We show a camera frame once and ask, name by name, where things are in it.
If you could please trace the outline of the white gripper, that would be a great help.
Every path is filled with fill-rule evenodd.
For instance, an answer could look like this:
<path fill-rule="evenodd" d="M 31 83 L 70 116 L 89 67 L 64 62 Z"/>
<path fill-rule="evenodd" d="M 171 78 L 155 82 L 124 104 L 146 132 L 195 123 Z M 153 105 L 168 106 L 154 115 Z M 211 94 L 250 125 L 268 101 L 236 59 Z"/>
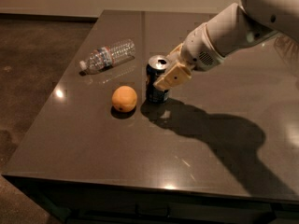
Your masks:
<path fill-rule="evenodd" d="M 166 58 L 173 64 L 153 83 L 159 91 L 169 90 L 191 79 L 191 70 L 181 63 L 182 60 L 198 71 L 208 71 L 224 61 L 209 39 L 206 23 L 190 32 L 184 42 L 171 50 Z"/>

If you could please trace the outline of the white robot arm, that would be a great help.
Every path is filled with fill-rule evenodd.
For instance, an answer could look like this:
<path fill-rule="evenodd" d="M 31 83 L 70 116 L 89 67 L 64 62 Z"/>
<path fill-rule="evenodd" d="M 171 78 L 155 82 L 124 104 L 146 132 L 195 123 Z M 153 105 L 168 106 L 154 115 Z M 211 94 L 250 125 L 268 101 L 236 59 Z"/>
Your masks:
<path fill-rule="evenodd" d="M 240 0 L 191 31 L 167 59 L 170 66 L 154 82 L 160 91 L 191 78 L 193 69 L 207 71 L 240 49 L 283 33 L 299 41 L 299 0 Z"/>

